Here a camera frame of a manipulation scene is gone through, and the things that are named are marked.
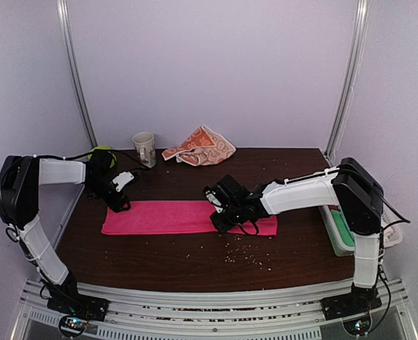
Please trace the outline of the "right aluminium frame post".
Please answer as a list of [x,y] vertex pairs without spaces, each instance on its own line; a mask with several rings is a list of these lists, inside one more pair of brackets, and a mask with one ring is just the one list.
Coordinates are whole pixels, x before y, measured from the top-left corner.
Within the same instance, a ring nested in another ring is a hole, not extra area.
[[357,1],[356,17],[354,21],[354,30],[351,39],[348,63],[344,76],[341,94],[337,106],[329,140],[324,155],[330,164],[336,159],[336,152],[341,143],[344,129],[348,120],[351,103],[354,98],[354,84],[361,67],[361,58],[363,56],[364,42],[367,31],[368,11],[370,1]]

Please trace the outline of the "white plastic basket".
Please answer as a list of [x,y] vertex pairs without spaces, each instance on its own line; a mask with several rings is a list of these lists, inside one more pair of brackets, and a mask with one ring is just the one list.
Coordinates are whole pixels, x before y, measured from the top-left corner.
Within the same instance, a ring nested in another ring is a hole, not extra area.
[[[334,253],[338,257],[354,255],[356,252],[356,245],[354,247],[348,247],[342,244],[341,237],[339,236],[337,227],[329,211],[330,209],[341,211],[340,207],[333,205],[323,205],[319,207]],[[350,230],[352,236],[354,237],[354,241],[360,241],[360,253],[366,254],[367,251],[372,251],[374,246],[379,247],[379,237],[382,238],[382,245],[385,248],[393,247],[401,243],[403,240],[401,229],[398,225],[392,225],[392,222],[392,211],[390,208],[384,208],[381,217],[381,227],[386,228],[389,225],[389,227],[384,231],[384,234],[377,233],[369,236],[361,236]]]

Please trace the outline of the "left aluminium frame post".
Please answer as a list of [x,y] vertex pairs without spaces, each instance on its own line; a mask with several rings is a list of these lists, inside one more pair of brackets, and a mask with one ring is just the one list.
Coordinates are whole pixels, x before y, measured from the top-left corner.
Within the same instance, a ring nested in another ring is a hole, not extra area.
[[96,134],[88,111],[84,89],[79,73],[77,56],[72,37],[72,27],[69,18],[68,1],[57,0],[57,15],[67,55],[72,88],[77,101],[77,108],[83,123],[84,132],[92,148],[97,146]]

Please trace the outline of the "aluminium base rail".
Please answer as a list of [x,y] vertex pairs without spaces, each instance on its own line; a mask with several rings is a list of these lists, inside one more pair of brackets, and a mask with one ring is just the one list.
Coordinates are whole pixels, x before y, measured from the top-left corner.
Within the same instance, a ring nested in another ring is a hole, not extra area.
[[[79,283],[83,294],[110,302],[105,321],[89,322],[77,339],[356,339],[344,318],[328,320],[320,301],[347,293],[350,280],[233,293],[160,293]],[[388,281],[390,309],[368,337],[418,339],[400,279]],[[47,309],[41,284],[27,281],[7,339],[65,339],[60,313]]]

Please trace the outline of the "green plastic bowl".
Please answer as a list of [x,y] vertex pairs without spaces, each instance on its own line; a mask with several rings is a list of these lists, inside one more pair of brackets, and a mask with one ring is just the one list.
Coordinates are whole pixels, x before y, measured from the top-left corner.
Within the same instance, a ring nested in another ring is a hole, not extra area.
[[94,162],[99,166],[106,167],[108,169],[113,168],[116,165],[116,156],[112,153],[111,147],[98,146],[91,150],[88,156],[90,162]]

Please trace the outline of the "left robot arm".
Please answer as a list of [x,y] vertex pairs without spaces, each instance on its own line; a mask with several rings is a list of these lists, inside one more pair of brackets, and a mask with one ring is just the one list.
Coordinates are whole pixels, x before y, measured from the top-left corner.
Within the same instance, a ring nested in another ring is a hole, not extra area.
[[52,155],[8,156],[0,172],[0,218],[6,234],[20,245],[49,292],[47,307],[66,315],[104,320],[109,302],[83,295],[77,279],[61,261],[41,225],[39,188],[56,184],[82,185],[110,210],[130,209],[124,188],[138,175],[124,171],[111,176],[116,160],[112,151],[94,149],[77,157]]

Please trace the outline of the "green rolled towel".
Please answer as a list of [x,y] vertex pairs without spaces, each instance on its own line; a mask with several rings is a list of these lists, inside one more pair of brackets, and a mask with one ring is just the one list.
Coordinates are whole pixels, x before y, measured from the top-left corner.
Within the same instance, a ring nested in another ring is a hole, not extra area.
[[351,231],[348,228],[348,225],[346,223],[343,213],[339,210],[333,210],[333,209],[330,209],[329,211],[337,227],[339,236],[341,237],[342,244],[346,247],[354,247],[355,246],[354,237],[352,236]]

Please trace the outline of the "aluminium frame post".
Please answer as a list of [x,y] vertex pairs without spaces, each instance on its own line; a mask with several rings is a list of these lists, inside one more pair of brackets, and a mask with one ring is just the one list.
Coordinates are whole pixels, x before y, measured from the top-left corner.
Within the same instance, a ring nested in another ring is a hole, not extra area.
[[329,140],[324,155],[330,164],[336,159],[336,152],[341,143],[344,129],[348,120],[351,103],[354,98],[354,84],[361,67],[361,58],[363,56],[364,42],[367,31],[368,11],[370,1],[357,1],[356,17],[354,21],[354,30],[351,39],[348,63],[344,76],[341,94],[337,106]]
[[88,111],[84,89],[79,73],[77,56],[72,37],[72,27],[69,18],[68,1],[57,0],[57,15],[67,55],[72,88],[77,101],[77,108],[83,123],[84,132],[92,148],[97,146],[96,134]]

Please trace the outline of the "beige ceramic mug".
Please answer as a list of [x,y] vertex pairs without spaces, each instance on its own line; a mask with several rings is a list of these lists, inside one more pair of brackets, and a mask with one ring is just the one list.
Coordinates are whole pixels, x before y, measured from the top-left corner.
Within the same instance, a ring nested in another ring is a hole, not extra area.
[[155,140],[152,132],[139,132],[132,137],[135,150],[143,165],[149,169],[156,165]]

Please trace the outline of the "orange patterned towel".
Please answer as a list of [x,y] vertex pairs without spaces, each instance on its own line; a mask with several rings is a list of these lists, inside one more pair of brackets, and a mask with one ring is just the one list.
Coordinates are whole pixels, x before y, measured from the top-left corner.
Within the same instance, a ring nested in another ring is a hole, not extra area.
[[229,159],[236,151],[225,137],[202,125],[182,145],[164,150],[162,158],[191,166],[212,166]]

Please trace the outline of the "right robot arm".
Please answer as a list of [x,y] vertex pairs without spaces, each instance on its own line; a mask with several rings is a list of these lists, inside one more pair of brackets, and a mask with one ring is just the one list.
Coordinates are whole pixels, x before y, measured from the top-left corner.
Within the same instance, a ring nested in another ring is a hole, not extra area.
[[345,158],[339,166],[307,176],[275,179],[253,190],[226,175],[205,187],[203,195],[215,208],[210,221],[219,233],[251,223],[252,234],[258,235],[259,220],[291,210],[324,208],[328,223],[354,243],[351,290],[325,298],[324,308],[335,315],[349,315],[381,306],[377,284],[385,252],[383,189],[355,159]]

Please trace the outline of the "pink microfiber towel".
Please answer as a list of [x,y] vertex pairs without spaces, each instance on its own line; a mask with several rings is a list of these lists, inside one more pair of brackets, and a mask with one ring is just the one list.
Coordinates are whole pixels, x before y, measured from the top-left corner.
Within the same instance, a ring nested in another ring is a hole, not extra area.
[[109,236],[203,234],[216,232],[210,220],[218,209],[206,200],[140,200],[130,209],[107,210],[101,233]]

